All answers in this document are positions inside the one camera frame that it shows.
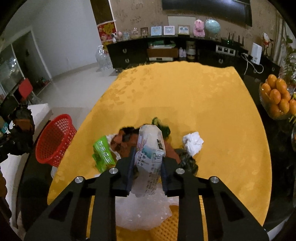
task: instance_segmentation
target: white box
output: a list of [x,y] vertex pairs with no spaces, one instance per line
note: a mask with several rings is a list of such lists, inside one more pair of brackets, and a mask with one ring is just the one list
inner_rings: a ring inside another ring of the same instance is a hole
[[174,58],[171,57],[151,57],[149,61],[174,61]]
[[251,60],[254,64],[260,64],[261,60],[261,54],[262,54],[262,46],[253,43],[251,56],[253,59]]

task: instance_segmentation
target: white plastic bag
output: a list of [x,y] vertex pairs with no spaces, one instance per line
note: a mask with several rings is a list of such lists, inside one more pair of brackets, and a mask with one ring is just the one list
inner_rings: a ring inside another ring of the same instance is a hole
[[130,193],[128,197],[116,197],[116,225],[131,231],[151,230],[172,215],[170,205],[179,205],[179,197],[168,198],[160,183],[154,195],[136,197]]
[[161,163],[165,156],[163,136],[157,126],[144,125],[140,127],[137,150],[135,165],[139,174],[131,192],[136,197],[153,195],[160,177]]

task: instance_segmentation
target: white cloth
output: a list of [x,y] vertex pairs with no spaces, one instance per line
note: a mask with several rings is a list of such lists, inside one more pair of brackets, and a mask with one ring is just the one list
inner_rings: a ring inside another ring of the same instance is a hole
[[199,153],[202,148],[203,139],[200,138],[198,132],[194,132],[183,136],[183,146],[190,156]]

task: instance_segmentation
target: jar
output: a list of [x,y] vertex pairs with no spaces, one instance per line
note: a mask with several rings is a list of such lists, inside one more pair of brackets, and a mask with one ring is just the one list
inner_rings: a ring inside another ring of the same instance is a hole
[[196,55],[195,41],[186,41],[186,53],[187,58],[191,61],[194,61]]
[[281,62],[279,77],[288,85],[288,91],[293,93],[296,86],[296,53],[290,54]]
[[112,68],[112,63],[109,54],[106,54],[103,45],[98,46],[96,52],[96,60],[99,63],[100,71]]
[[132,30],[132,32],[131,32],[131,38],[132,38],[132,39],[137,39],[137,38],[139,38],[139,37],[141,37],[140,32],[138,31],[137,28],[134,28],[134,29]]
[[126,30],[123,32],[123,40],[126,41],[129,39],[130,39],[129,32]]

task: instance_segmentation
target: doorway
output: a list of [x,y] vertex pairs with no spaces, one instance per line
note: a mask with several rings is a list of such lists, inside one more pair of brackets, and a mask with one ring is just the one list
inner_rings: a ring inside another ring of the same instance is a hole
[[50,82],[50,77],[42,63],[32,32],[29,31],[14,41],[12,47],[25,78],[29,79],[33,92],[38,95]]

